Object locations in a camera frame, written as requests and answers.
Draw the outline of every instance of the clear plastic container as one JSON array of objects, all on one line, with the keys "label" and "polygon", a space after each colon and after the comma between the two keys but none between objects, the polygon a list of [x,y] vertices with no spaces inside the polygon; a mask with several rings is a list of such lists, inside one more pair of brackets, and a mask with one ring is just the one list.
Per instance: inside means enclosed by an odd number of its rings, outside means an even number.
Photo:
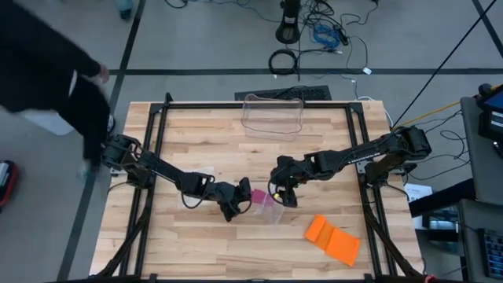
[{"label": "clear plastic container", "polygon": [[280,222],[281,216],[285,212],[285,206],[274,201],[268,193],[254,189],[251,201],[257,204],[255,215],[260,217],[264,223],[277,225]]},{"label": "clear plastic container", "polygon": [[249,94],[244,98],[241,124],[250,138],[294,141],[302,130],[303,102],[260,98]]}]

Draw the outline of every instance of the black jacket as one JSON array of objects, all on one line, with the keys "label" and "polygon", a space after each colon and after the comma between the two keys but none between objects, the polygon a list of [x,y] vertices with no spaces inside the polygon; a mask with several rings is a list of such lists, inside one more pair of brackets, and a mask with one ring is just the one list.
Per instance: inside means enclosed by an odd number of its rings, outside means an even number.
[{"label": "black jacket", "polygon": [[0,0],[0,105],[58,110],[73,72],[95,76],[100,65],[12,0]]}]

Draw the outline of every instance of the black keyboard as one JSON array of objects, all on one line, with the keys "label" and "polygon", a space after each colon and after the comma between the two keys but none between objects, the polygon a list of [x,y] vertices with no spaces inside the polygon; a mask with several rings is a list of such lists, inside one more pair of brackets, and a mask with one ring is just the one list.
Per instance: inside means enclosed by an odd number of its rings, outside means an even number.
[{"label": "black keyboard", "polygon": [[244,101],[244,98],[249,94],[254,94],[261,98],[283,99],[283,100],[292,100],[294,98],[298,98],[305,101],[332,100],[329,86],[296,87],[290,90],[278,89],[278,90],[245,91],[245,92],[234,93],[234,99],[236,101]]},{"label": "black keyboard", "polygon": [[480,229],[479,237],[486,276],[503,279],[503,232]]}]

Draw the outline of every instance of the black floor stripe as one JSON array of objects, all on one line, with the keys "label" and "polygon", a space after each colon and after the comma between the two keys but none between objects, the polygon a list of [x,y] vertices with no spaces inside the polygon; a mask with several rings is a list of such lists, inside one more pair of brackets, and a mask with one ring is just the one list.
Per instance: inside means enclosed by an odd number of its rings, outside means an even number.
[{"label": "black floor stripe", "polygon": [[[482,15],[484,13],[484,8],[480,4],[479,0],[472,0],[473,5],[475,5],[475,8],[477,9],[477,12],[479,15]],[[501,57],[503,57],[503,44],[501,44],[501,40],[499,36],[497,36],[496,31],[494,30],[494,27],[492,23],[489,20],[489,17],[485,16],[482,18],[482,22],[486,26],[487,31],[489,32],[490,37],[493,39],[494,45],[497,48],[497,51],[500,53]]]},{"label": "black floor stripe", "polygon": [[133,52],[134,40],[136,39],[136,34],[138,33],[138,28],[140,27],[141,16],[143,15],[143,9],[145,8],[145,1],[141,0],[138,4],[138,9],[134,15],[133,25],[127,37],[126,48],[124,49],[123,58],[120,61],[119,70],[111,70],[111,75],[117,75],[116,83],[113,85],[112,96],[110,97],[110,108],[112,113],[116,110],[117,101],[119,100],[120,89],[123,86],[124,74],[127,65],[129,64],[129,59],[131,57],[131,52]]},{"label": "black floor stripe", "polygon": [[[131,26],[129,38],[127,39],[126,49],[124,50],[123,59],[120,62],[120,70],[126,70],[129,58],[131,55],[131,50],[133,49],[134,39],[138,32],[138,27],[140,25],[141,15],[143,14],[143,8],[145,7],[145,0],[140,0],[137,11],[134,15],[134,21]],[[122,87],[124,80],[124,74],[121,71],[111,72],[112,75],[117,75],[116,83],[113,87],[112,97],[110,99],[110,106],[112,112],[116,107],[117,100],[119,99],[119,92]],[[82,196],[80,198],[79,206],[77,208],[77,214],[75,215],[75,220],[73,221],[72,231],[70,232],[70,237],[68,238],[68,243],[66,249],[64,250],[63,260],[61,262],[60,270],[57,274],[58,281],[67,281],[70,271],[72,270],[73,259],[75,258],[75,253],[77,252],[77,247],[79,246],[80,235],[82,234],[82,229],[84,226],[84,221],[86,220],[87,210],[89,208],[90,199],[93,195],[94,183],[96,181],[96,176],[87,178]]]},{"label": "black floor stripe", "polygon": [[[434,68],[373,68],[372,75],[431,75]],[[111,70],[121,75],[271,75],[268,68],[222,68],[222,69],[128,69]],[[360,69],[303,68],[303,75],[361,74]],[[503,75],[503,68],[445,68],[439,75]]]}]

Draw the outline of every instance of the person's hand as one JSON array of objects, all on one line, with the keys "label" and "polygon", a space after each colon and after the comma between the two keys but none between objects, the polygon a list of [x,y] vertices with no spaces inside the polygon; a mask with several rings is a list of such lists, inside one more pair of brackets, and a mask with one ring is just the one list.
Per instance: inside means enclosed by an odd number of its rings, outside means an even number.
[{"label": "person's hand", "polygon": [[102,83],[107,83],[108,79],[110,79],[110,71],[108,70],[107,66],[100,64],[101,70],[98,76],[101,78]]}]

